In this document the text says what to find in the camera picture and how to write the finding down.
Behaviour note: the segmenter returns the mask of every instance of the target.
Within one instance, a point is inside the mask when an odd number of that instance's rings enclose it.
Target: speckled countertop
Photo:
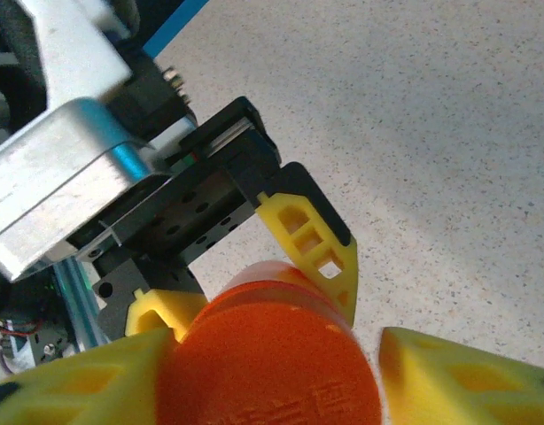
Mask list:
[[[403,326],[544,366],[544,1],[211,0],[160,56],[204,121],[259,108],[360,246],[355,332]],[[283,254],[253,218],[212,296]]]

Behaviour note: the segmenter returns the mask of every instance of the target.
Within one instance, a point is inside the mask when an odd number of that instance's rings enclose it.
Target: hole in black plate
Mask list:
[[[207,208],[209,207],[209,204],[207,202],[204,202],[203,204],[201,204],[200,206],[198,206],[196,209],[195,209],[195,212],[197,214],[199,213],[202,213],[204,210],[206,210]]]
[[[89,258],[93,259],[95,257],[98,257],[99,255],[101,255],[101,252],[102,251],[97,248],[96,250],[93,250],[89,253]]]
[[[162,224],[166,219],[164,217],[156,217],[154,220],[152,220],[152,223],[150,223],[150,225],[153,227],[153,228],[156,228],[157,226],[159,226],[160,224]]]
[[[181,228],[181,226],[179,226],[179,225],[172,226],[171,228],[169,228],[167,230],[166,235],[175,235],[180,228]]]
[[[101,283],[101,286],[98,287],[98,295],[101,298],[109,298],[113,294],[113,285],[109,282]]]
[[[196,195],[197,194],[195,192],[186,193],[183,195],[182,202],[187,204],[188,202],[191,202]]]

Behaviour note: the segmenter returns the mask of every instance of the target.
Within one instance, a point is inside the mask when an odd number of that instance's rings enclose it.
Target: orange cylinder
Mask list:
[[[248,267],[160,365],[158,424],[380,424],[377,384],[333,304],[284,263]]]

